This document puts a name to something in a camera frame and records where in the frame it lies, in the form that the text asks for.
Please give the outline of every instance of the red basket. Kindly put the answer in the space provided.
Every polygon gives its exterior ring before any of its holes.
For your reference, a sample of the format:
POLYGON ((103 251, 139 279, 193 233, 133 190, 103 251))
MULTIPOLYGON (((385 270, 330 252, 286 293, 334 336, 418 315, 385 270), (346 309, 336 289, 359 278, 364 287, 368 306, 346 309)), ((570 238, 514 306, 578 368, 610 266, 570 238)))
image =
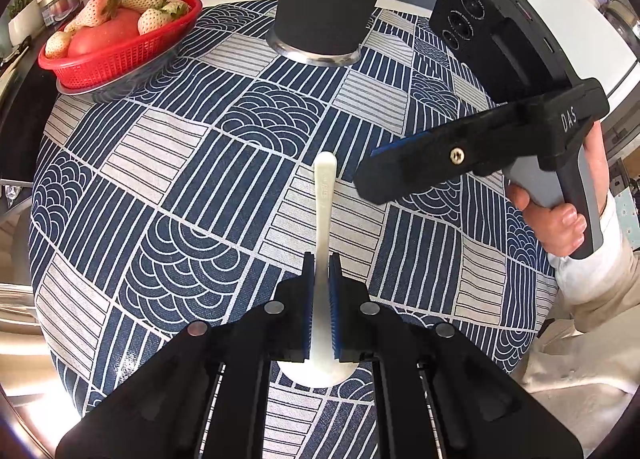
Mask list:
POLYGON ((38 64, 53 71, 67 89, 84 89, 110 80, 141 66, 181 40, 194 26, 202 10, 200 0, 183 0, 190 11, 160 29, 137 36, 126 42, 75 58, 49 60, 44 46, 38 64))

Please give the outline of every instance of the hand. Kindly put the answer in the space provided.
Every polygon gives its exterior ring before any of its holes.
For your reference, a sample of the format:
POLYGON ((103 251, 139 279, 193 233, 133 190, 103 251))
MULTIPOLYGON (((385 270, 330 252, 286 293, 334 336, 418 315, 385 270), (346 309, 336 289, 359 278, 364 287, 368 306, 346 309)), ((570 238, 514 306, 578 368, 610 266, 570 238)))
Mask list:
MULTIPOLYGON (((602 215, 609 191, 609 165, 599 121, 593 124, 584 140, 584 155, 593 177, 598 211, 602 215)), ((587 221, 582 214, 577 213, 572 204, 560 204, 553 209, 543 208, 530 200, 526 190, 514 184, 509 185, 507 198, 522 211, 524 221, 531 226, 547 252, 567 257, 584 242, 587 221)))

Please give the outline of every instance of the beige sleeve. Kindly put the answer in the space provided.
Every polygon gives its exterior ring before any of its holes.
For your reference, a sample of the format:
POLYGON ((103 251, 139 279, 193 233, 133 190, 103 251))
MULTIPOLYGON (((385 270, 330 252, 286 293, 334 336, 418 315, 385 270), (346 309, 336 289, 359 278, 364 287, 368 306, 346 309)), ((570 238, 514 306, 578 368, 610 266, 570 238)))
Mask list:
POLYGON ((600 219, 604 243, 590 257, 574 261, 549 255, 556 280, 575 317, 575 328, 588 332, 640 305, 640 271, 627 238, 620 231, 616 202, 609 193, 600 219))

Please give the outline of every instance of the tablecloth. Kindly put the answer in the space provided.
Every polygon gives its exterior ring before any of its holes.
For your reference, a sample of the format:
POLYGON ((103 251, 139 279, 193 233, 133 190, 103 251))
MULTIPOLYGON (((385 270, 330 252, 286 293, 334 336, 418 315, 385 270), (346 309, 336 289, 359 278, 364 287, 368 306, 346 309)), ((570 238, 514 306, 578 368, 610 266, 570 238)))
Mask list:
MULTIPOLYGON (((237 320, 300 271, 324 150, 338 160, 331 248, 376 301, 413 323, 452 322, 506 371, 553 302, 546 254, 500 174, 383 206, 351 183, 373 147, 494 106, 428 19, 376 8, 362 60, 316 68, 267 46, 276 4, 206 8, 180 57, 143 89, 101 105, 60 96, 53 108, 31 274, 81 413, 189 321, 237 320)), ((368 365, 310 390, 274 364, 265 457, 372 457, 372 399, 368 365)))

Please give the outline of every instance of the screw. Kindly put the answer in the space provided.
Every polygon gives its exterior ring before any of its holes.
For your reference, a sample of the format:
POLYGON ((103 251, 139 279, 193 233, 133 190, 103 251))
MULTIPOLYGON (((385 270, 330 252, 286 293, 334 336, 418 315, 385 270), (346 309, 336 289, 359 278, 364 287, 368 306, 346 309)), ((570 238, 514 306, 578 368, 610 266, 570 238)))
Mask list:
POLYGON ((284 304, 277 300, 271 300, 264 305, 264 310, 267 311, 268 314, 280 314, 284 311, 284 304))
POLYGON ((451 338, 455 333, 456 330, 451 324, 441 323, 436 325, 436 334, 441 338, 451 338))
POLYGON ((374 314, 378 314, 380 312, 380 306, 375 302, 364 302, 360 304, 360 312, 362 314, 373 316, 374 314))
POLYGON ((195 322, 191 322, 187 326, 187 332, 191 336, 202 336, 204 333, 207 332, 207 329, 209 329, 209 326, 207 324, 205 324, 204 322, 201 322, 200 320, 197 320, 195 322))
POLYGON ((451 150, 449 158, 453 164, 462 164, 465 160, 465 152, 461 148, 455 147, 451 150))

